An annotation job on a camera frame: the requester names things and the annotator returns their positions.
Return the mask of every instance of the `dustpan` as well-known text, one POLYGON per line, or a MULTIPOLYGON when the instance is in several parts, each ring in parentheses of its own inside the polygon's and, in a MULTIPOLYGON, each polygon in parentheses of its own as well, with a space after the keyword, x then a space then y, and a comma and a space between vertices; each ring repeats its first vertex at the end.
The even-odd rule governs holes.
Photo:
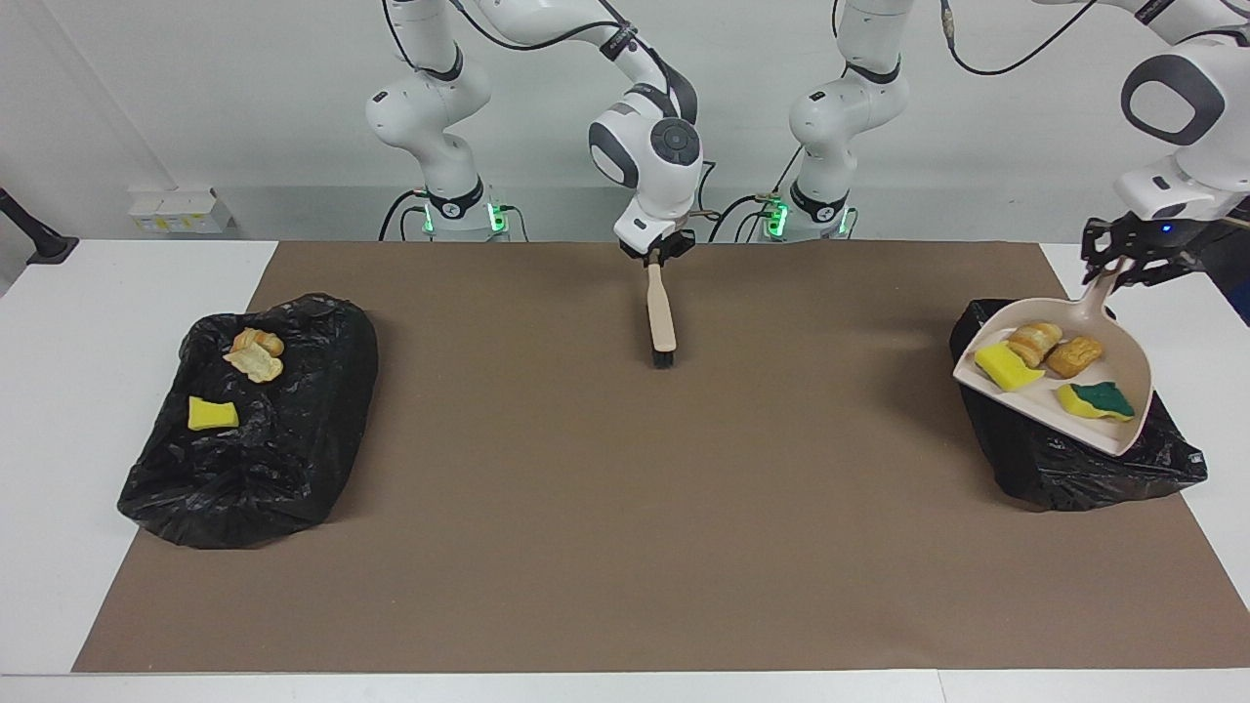
POLYGON ((1104 270, 1076 301, 1030 298, 1008 305, 990 318, 964 349, 955 365, 955 380, 1105 454, 1122 455, 1141 434, 1146 410, 1154 397, 1154 379, 1146 353, 1106 311, 1106 299, 1115 290, 1116 279, 1131 265, 1131 260, 1121 259, 1115 268, 1104 270), (1020 390, 1005 392, 976 365, 974 355, 982 346, 1004 341, 1016 328, 1036 321, 1049 321, 1062 328, 1065 341, 1075 336, 1101 341, 1102 358, 1070 380, 1060 378, 1042 364, 1045 378, 1020 390), (1060 387, 1069 383, 1095 385, 1102 382, 1115 382, 1120 388, 1136 413, 1132 420, 1122 423, 1078 418, 1065 412, 1055 395, 1060 387))

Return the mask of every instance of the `wooden brush handle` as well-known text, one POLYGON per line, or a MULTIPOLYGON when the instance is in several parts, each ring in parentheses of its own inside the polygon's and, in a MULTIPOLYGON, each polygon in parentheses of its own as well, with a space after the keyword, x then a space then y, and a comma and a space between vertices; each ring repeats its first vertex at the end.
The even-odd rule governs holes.
POLYGON ((678 350, 678 331, 672 326, 672 309, 660 271, 660 264, 646 266, 646 314, 651 319, 651 348, 669 353, 678 350))

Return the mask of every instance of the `dustpan handle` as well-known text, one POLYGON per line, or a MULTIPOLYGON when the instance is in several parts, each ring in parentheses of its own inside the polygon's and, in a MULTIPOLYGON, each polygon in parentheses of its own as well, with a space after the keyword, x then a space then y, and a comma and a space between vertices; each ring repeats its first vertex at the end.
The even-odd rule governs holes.
POLYGON ((1081 295, 1080 300, 1081 311, 1088 315, 1101 314, 1106 308, 1106 299, 1115 291, 1115 281, 1120 279, 1120 274, 1131 268, 1132 259, 1121 258, 1110 269, 1104 269, 1096 279, 1085 286, 1085 294, 1081 295))

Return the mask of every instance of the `piece of food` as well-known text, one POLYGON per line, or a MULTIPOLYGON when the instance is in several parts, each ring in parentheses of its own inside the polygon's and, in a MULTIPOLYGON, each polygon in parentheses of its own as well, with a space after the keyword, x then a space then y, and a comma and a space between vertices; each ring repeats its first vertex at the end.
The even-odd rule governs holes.
POLYGON ((248 374, 252 383, 269 383, 282 373, 282 360, 270 357, 269 352, 255 341, 226 354, 222 359, 248 374))
POLYGON ((1024 359, 1024 363, 1030 369, 1036 369, 1041 365, 1046 354, 1050 354, 1050 350, 1054 349, 1062 338, 1064 330, 1060 329, 1059 325, 1051 323, 1031 323, 1011 333, 1011 336, 1008 338, 1008 348, 1024 359))
POLYGON ((286 344, 276 334, 250 326, 244 328, 242 331, 235 335, 235 341, 230 346, 230 350, 239 352, 249 344, 259 344, 261 349, 269 352, 270 357, 281 357, 282 352, 286 350, 286 344))
POLYGON ((1046 365, 1064 378, 1076 378, 1101 358, 1102 343, 1089 336, 1078 336, 1055 349, 1055 353, 1046 359, 1046 365))
POLYGON ((1126 423, 1136 417, 1129 399, 1111 382, 1098 385, 1065 384, 1055 392, 1064 410, 1078 418, 1112 418, 1126 423))
POLYGON ((239 410, 234 403, 209 403, 191 395, 186 412, 186 428, 192 432, 239 427, 239 410))
POLYGON ((979 349, 974 359, 1002 390, 1019 390, 1046 375, 1046 372, 1026 367, 1006 341, 979 349))

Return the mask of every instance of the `trash bag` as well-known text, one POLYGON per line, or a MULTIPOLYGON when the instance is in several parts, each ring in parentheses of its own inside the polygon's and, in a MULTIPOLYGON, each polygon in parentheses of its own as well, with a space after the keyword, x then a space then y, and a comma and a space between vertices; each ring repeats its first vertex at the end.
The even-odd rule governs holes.
POLYGON ((365 433, 378 338, 364 310, 310 294, 268 311, 195 323, 174 387, 118 509, 161 539, 252 547, 321 524, 365 433), (285 369, 255 384, 221 357, 244 328, 278 334, 285 369), (188 398, 231 402, 239 428, 191 432, 188 398))
MULTIPOLYGON (((974 300, 956 323, 958 360, 981 326, 1011 300, 974 300)), ((1185 442, 1159 395, 1138 443, 1111 457, 960 385, 981 452, 1008 495, 1048 510, 1092 510, 1170 495, 1206 480, 1201 450, 1185 442)))

